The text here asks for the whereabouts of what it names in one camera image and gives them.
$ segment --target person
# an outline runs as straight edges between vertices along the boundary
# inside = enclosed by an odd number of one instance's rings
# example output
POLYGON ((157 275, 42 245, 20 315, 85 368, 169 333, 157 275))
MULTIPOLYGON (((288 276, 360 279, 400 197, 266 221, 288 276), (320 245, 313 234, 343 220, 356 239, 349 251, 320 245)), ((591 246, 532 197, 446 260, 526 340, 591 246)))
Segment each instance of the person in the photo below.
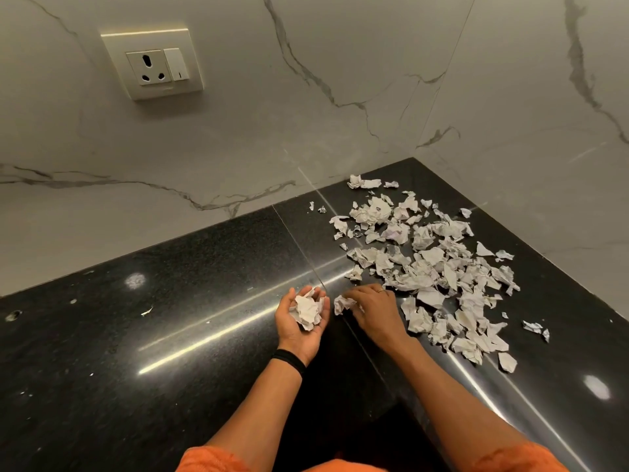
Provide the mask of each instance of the person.
MULTIPOLYGON (((311 289, 306 286, 298 294, 303 296, 311 289)), ((301 372, 315 357, 330 321, 330 299, 315 288, 313 298, 324 299, 321 322, 312 331, 303 331, 288 312, 295 295, 291 288, 275 314, 278 352, 230 420, 206 445, 188 449, 177 472, 271 472, 301 372)), ((420 342, 406 333, 393 292, 374 284, 357 286, 343 296, 357 302, 352 313, 358 325, 402 370, 460 472, 567 472, 546 448, 528 441, 451 378, 420 342)), ((332 460, 311 471, 380 469, 332 460)))

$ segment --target black countertop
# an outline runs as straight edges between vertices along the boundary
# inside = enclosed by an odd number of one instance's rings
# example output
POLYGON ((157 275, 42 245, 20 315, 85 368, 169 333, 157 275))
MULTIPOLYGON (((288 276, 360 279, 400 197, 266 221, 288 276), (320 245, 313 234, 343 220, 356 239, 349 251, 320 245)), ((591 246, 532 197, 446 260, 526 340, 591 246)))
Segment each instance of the black countertop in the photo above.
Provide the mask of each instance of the black countertop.
MULTIPOLYGON (((398 181, 399 189, 377 189, 396 202, 413 190, 452 216, 473 207, 414 159, 364 178, 398 181)), ((323 283, 334 298, 350 286, 343 275, 353 262, 328 220, 366 195, 340 182, 0 299, 2 317, 23 312, 0 321, 0 469, 174 470, 185 448, 206 442, 231 415, 268 361, 277 342, 272 313, 288 287, 323 283), (328 213, 310 212, 310 201, 328 213)), ((509 314, 501 337, 518 368, 507 376, 494 356, 474 367, 420 341, 571 471, 627 470, 629 323, 482 210, 470 221, 474 241, 515 254, 509 265, 522 291, 486 314, 492 322, 509 314), (543 323, 550 343, 521 320, 543 323)), ((397 368, 350 315, 336 317, 278 460, 299 448, 301 462, 291 466, 313 465, 322 447, 398 400, 430 431, 397 368)))

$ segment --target person's left arm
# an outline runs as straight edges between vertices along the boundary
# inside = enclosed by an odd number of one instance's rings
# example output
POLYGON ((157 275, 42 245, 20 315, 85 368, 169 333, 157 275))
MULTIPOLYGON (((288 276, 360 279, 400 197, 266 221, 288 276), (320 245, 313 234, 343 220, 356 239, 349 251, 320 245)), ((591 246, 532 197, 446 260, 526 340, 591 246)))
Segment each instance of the person's left arm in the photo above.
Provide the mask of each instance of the person's left arm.
MULTIPOLYGON (((299 295, 311 289, 306 286, 299 295)), ((276 311, 278 349, 292 352, 307 366, 319 350, 321 334, 330 319, 330 299, 315 288, 313 299, 324 298, 321 323, 305 332, 288 313, 295 296, 295 289, 291 288, 276 311)), ((247 398, 207 445, 233 454, 254 472, 271 472, 286 418, 300 386, 301 374, 293 366, 271 359, 247 398)))

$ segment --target hand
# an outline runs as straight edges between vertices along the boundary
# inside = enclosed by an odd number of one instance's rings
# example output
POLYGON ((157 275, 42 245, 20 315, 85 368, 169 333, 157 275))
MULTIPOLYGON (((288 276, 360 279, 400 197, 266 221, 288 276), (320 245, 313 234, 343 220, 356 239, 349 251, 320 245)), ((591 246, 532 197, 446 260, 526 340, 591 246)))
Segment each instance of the hand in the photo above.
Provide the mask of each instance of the hand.
POLYGON ((354 318, 384 352, 392 354, 396 348, 407 344, 410 336, 406 334, 402 318, 397 312, 395 293, 374 283, 356 286, 343 293, 343 296, 358 303, 352 307, 354 318))
MULTIPOLYGON (((300 296, 305 295, 311 286, 304 286, 299 292, 300 296)), ((278 349, 286 349, 297 356, 305 365, 309 365, 319 351, 321 335, 330 320, 330 299, 326 297, 325 291, 317 287, 314 290, 313 300, 319 301, 323 298, 323 311, 321 312, 321 322, 312 331, 303 331, 295 319, 289 315, 288 309, 295 306, 295 288, 291 288, 285 294, 276 311, 277 333, 279 334, 278 349)))

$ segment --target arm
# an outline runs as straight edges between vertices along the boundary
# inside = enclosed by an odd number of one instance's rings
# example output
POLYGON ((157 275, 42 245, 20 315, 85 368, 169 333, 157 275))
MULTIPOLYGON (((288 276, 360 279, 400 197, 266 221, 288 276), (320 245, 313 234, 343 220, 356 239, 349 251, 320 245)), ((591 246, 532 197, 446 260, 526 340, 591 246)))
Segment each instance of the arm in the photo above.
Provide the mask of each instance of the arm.
POLYGON ((381 290, 380 285, 358 286, 343 295, 362 307, 353 309, 358 324, 405 374, 457 469, 468 472, 484 456, 525 443, 525 436, 452 379, 406 334, 395 294, 381 290))
MULTIPOLYGON (((299 294, 304 295, 311 289, 306 286, 299 294)), ((279 349, 292 352, 305 365, 319 350, 321 334, 330 319, 330 299, 319 288, 315 288, 315 292, 313 298, 325 298, 325 302, 321 323, 311 332, 302 331, 288 313, 295 300, 293 288, 282 298, 276 311, 279 349)), ((293 366, 271 359, 238 410, 209 440, 208 445, 231 452, 254 472, 271 472, 279 439, 299 386, 301 375, 293 366)))

